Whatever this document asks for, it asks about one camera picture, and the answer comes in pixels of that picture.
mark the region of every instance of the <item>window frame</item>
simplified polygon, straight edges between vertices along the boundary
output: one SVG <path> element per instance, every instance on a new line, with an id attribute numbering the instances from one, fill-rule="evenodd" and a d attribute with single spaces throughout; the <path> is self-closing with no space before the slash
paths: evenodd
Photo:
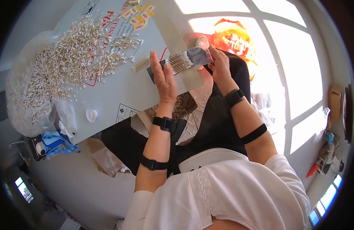
<path id="1" fill-rule="evenodd" d="M 21 178 L 21 183 L 20 184 L 16 184 L 16 181 L 19 179 L 19 178 Z M 25 184 L 25 182 L 23 181 L 23 179 L 22 179 L 22 177 L 19 177 L 19 178 L 17 178 L 16 180 L 15 180 L 15 186 L 17 187 L 17 190 L 18 190 L 18 192 L 22 195 L 22 197 L 23 197 L 23 199 L 29 204 L 29 203 L 31 203 L 32 202 L 32 200 L 34 199 L 34 196 L 32 195 L 32 193 L 31 193 L 31 191 L 29 190 L 29 188 L 26 186 L 26 184 Z M 19 190 L 19 186 L 21 186 L 21 185 L 24 185 L 26 188 L 27 188 L 27 190 L 29 191 L 29 194 L 25 197 L 22 193 L 21 193 L 21 191 Z"/>
<path id="2" fill-rule="evenodd" d="M 337 176 L 340 177 L 339 174 L 336 174 L 336 176 L 334 177 L 334 180 L 332 181 L 331 185 L 328 187 L 328 189 L 329 189 L 331 186 L 333 186 L 333 187 L 336 189 L 336 194 L 334 195 L 333 200 L 334 200 L 334 198 L 336 197 L 336 195 L 337 195 L 337 193 L 338 193 L 338 190 L 339 190 L 339 188 L 338 188 L 338 187 L 336 186 L 336 184 L 334 183 L 334 181 L 336 180 Z M 327 214 L 327 211 L 328 211 L 328 210 L 325 208 L 323 202 L 321 201 L 321 198 L 320 198 L 320 200 L 319 200 L 318 202 L 320 202 L 320 204 L 323 206 L 323 209 L 325 210 L 325 213 L 324 213 L 323 216 L 325 216 L 325 215 Z M 319 210 L 317 209 L 317 207 L 314 206 L 313 210 L 315 210 L 315 213 L 317 214 L 317 216 L 318 216 L 318 218 L 319 218 L 319 221 L 318 221 L 318 223 L 319 223 L 320 220 L 321 220 L 323 217 L 321 216 L 321 214 L 320 214 Z M 311 218 L 310 218 L 310 213 L 309 213 L 309 216 L 308 216 L 308 217 L 309 217 L 309 221 L 310 221 L 311 225 L 314 227 L 313 221 L 312 221 Z"/>

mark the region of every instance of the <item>blue lanyard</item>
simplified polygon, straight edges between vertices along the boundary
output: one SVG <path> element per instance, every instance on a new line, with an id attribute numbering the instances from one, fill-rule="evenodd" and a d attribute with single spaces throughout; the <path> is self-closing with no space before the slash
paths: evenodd
<path id="1" fill-rule="evenodd" d="M 61 135 L 55 135 L 55 134 L 52 134 L 50 132 L 47 132 L 41 138 L 42 139 L 46 139 L 46 138 L 51 138 L 52 136 L 56 136 L 59 139 L 61 139 L 62 141 L 64 141 L 66 143 L 66 145 L 69 147 L 69 149 L 68 150 L 67 149 L 66 150 L 65 149 L 64 150 L 55 149 L 55 150 L 52 150 L 50 152 L 47 152 L 47 156 L 51 156 L 53 154 L 70 154 L 70 153 L 74 153 L 74 152 L 77 152 L 77 153 L 81 152 L 80 146 L 71 144 L 66 138 L 64 138 Z"/>

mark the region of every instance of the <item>white shoe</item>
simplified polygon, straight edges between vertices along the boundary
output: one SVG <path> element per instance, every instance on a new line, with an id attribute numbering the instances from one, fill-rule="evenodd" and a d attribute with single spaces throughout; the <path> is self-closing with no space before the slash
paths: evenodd
<path id="1" fill-rule="evenodd" d="M 203 46 L 205 47 L 209 47 L 209 42 L 207 40 L 207 38 L 205 36 L 200 36 L 195 43 L 195 47 L 200 47 Z M 204 67 L 203 66 L 198 66 L 197 70 L 202 70 Z"/>

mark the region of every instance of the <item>black wrist strap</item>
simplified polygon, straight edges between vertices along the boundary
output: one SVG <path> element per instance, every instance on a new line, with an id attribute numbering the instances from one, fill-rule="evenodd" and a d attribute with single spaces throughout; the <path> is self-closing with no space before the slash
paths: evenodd
<path id="1" fill-rule="evenodd" d="M 267 131 L 267 126 L 265 124 L 262 124 L 259 126 L 256 130 L 252 131 L 248 135 L 241 137 L 241 140 L 243 144 L 250 143 L 251 141 L 255 140 L 259 136 L 263 135 Z"/>
<path id="2" fill-rule="evenodd" d="M 232 108 L 235 104 L 242 102 L 244 93 L 242 90 L 232 90 L 225 97 L 224 100 L 228 104 L 229 108 Z"/>
<path id="3" fill-rule="evenodd" d="M 167 132 L 170 132 L 170 133 L 174 133 L 175 132 L 175 125 L 174 125 L 175 123 L 169 117 L 163 117 L 163 118 L 154 117 L 153 124 L 157 125 L 157 126 L 160 126 L 161 130 L 164 130 L 164 131 L 167 131 Z"/>
<path id="4" fill-rule="evenodd" d="M 168 162 L 157 162 L 156 160 L 147 159 L 143 154 L 139 156 L 139 162 L 147 167 L 148 169 L 154 170 L 164 170 L 169 166 Z"/>

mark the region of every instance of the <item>orange plastic bag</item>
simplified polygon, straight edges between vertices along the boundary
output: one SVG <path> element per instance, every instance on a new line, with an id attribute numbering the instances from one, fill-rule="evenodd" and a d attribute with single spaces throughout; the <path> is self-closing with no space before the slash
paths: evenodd
<path id="1" fill-rule="evenodd" d="M 250 39 L 246 28 L 239 21 L 222 18 L 214 25 L 214 47 L 242 58 L 248 67 L 250 81 L 254 79 L 257 46 Z"/>

